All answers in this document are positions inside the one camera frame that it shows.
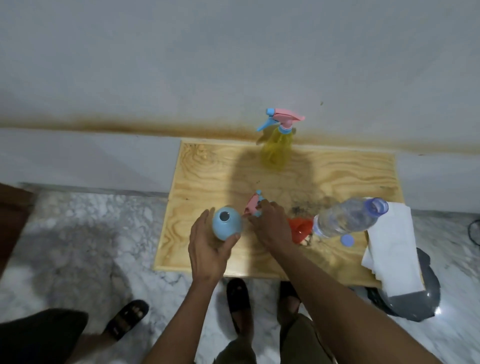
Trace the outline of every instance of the person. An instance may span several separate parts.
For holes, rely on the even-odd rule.
[[[145,301],[134,300],[111,319],[101,334],[82,333],[88,314],[50,308],[0,324],[2,363],[71,364],[112,346],[148,313]]]
[[[281,206],[263,200],[260,208],[260,217],[249,217],[253,230],[291,282],[291,285],[281,283],[278,302],[282,363],[324,364],[335,358],[343,364],[440,364],[385,313],[364,302],[306,258],[291,240],[287,216]],[[206,233],[207,217],[208,210],[197,219],[190,233],[192,285],[144,364],[192,364],[195,359],[213,290],[223,277],[231,249],[239,239],[238,235],[230,236],[222,246],[213,248]],[[256,363],[251,346],[252,312],[242,280],[228,283],[227,299],[238,338],[218,355],[215,364]],[[300,300],[313,321],[298,314]]]

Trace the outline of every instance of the white napkin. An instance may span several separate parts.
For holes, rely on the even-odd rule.
[[[382,281],[389,296],[423,291],[410,207],[388,203],[388,212],[368,230],[369,246],[362,265]]]

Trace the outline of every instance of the plastic water bottle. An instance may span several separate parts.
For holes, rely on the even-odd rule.
[[[315,216],[313,232],[322,238],[331,238],[364,231],[387,211],[388,203],[382,198],[353,197]]]

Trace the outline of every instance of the left hand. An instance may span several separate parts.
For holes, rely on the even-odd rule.
[[[188,253],[192,264],[193,282],[208,281],[217,284],[227,268],[227,260],[240,234],[229,236],[219,248],[212,247],[211,238],[206,231],[208,210],[195,221],[190,231]]]

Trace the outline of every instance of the black cable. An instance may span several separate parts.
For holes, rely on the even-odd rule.
[[[473,238],[472,238],[471,228],[472,228],[473,224],[478,224],[478,225],[479,225],[479,228],[480,228],[480,219],[475,220],[475,221],[472,221],[472,222],[470,223],[470,225],[468,226],[468,237],[470,238],[470,240],[472,241],[472,243],[474,243],[474,244],[477,245],[477,246],[480,246],[480,243],[479,243],[479,242],[476,242],[476,241],[473,240]]]

